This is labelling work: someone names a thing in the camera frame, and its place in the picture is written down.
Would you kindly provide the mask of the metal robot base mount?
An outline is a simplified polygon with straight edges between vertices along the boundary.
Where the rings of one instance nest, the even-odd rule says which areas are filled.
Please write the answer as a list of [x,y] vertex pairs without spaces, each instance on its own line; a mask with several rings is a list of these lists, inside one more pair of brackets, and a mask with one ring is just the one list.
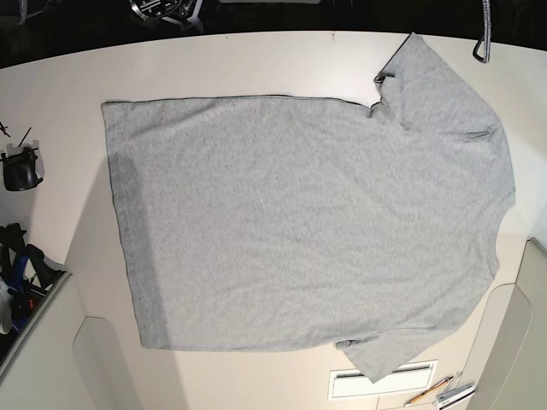
[[203,33],[203,23],[199,18],[202,0],[138,0],[129,4],[132,12],[145,25],[164,21],[177,26],[182,32],[196,29]]

